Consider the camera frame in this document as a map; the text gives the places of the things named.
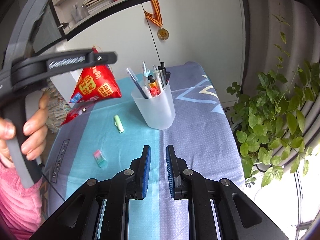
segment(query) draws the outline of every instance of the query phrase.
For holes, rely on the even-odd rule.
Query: red pen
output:
[[[153,97],[155,97],[159,94],[159,90],[157,87],[152,87],[152,88],[150,88],[150,93]]]

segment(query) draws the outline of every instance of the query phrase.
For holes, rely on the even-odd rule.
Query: table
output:
[[[105,180],[128,168],[139,158],[144,145],[151,147],[148,193],[144,200],[131,200],[129,239],[188,239],[188,202],[171,199],[165,148],[174,146],[177,157],[205,178],[231,179],[244,185],[239,153],[216,92],[195,62],[167,68],[176,111],[167,130],[148,127],[135,105],[129,78],[118,80],[122,97],[97,102],[65,124],[52,147],[45,174],[48,187],[44,209],[51,215],[87,179]],[[114,124],[118,114],[124,126]],[[100,149],[108,166],[101,169],[93,153]]]

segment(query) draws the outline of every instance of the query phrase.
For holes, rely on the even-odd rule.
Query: light green marker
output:
[[[124,132],[122,123],[120,121],[120,117],[118,115],[115,115],[115,125],[116,125],[116,127],[118,127],[119,132]]]

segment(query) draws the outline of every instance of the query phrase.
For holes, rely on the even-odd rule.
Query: medal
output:
[[[162,28],[162,17],[160,14],[160,5],[158,0],[151,0],[151,4],[153,7],[153,11],[154,13],[148,13],[146,11],[144,11],[144,14],[146,16],[146,19],[150,20],[152,23],[154,23],[155,25],[157,25],[160,29],[158,30],[158,38],[165,41],[169,38],[169,32]]]
[[[165,41],[169,38],[169,32],[164,28],[160,28],[160,30],[158,31],[158,37],[159,39]]]

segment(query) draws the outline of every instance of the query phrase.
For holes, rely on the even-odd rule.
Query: teal stripe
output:
[[[151,147],[151,165],[148,193],[144,200],[131,200],[129,209],[129,239],[159,239],[159,130],[149,128],[131,91],[129,78],[117,81],[122,98],[98,102],[90,117],[76,152],[68,176],[66,198],[70,197],[87,179],[111,179],[116,173],[129,168],[133,159],[141,157],[143,146]],[[114,123],[118,114],[124,127],[119,133]],[[108,162],[101,169],[93,153],[101,150]]]

